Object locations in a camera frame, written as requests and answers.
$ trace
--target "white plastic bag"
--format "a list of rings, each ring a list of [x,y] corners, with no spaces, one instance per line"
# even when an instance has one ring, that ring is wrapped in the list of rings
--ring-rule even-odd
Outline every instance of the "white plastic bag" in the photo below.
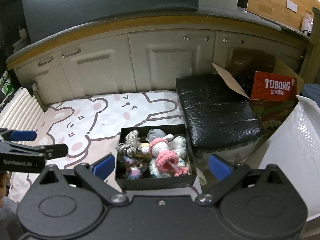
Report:
[[[308,33],[311,33],[312,26],[313,26],[313,17],[311,16],[311,13],[306,12],[306,15],[302,22],[301,31],[307,35]]]
[[[260,164],[260,169],[277,164],[303,198],[312,220],[320,216],[320,109],[315,101],[297,97],[292,113],[247,163],[252,168]]]

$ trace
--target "pink crochet doll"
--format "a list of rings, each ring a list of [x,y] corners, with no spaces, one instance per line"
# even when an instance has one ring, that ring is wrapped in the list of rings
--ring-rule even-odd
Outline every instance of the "pink crochet doll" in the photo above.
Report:
[[[168,141],[156,138],[149,144],[149,152],[156,157],[156,167],[161,173],[174,173],[175,177],[188,174],[189,168],[178,166],[179,157],[170,150]]]

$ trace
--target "wooden wall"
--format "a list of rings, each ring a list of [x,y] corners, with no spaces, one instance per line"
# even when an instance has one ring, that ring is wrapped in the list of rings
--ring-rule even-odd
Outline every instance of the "wooden wall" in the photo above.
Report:
[[[312,12],[312,7],[320,9],[318,0],[290,0],[298,6],[298,12],[286,8],[287,0],[249,0],[248,11],[271,20],[279,21],[296,29],[301,28],[306,10]]]

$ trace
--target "mattress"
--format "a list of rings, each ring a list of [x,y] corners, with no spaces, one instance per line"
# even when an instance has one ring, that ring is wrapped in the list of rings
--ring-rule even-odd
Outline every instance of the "mattress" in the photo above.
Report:
[[[116,157],[122,127],[183,124],[178,96],[172,91],[153,91],[98,95],[74,99],[51,105],[35,127],[37,139],[30,146],[65,143],[69,153],[65,158],[48,160],[60,169],[71,169],[86,162],[94,163],[111,153]],[[38,174],[14,172],[11,177],[9,197],[20,202]],[[121,191],[115,182],[115,172],[106,182]],[[150,195],[199,194],[201,187],[196,180],[190,188],[135,192]],[[132,192],[124,192],[129,197]]]

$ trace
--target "gray crochet ball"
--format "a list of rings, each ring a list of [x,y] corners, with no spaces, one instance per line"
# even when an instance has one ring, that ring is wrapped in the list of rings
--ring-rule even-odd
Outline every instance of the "gray crochet ball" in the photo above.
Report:
[[[152,129],[147,134],[147,142],[152,142],[154,139],[163,138],[165,136],[165,132],[161,129]]]

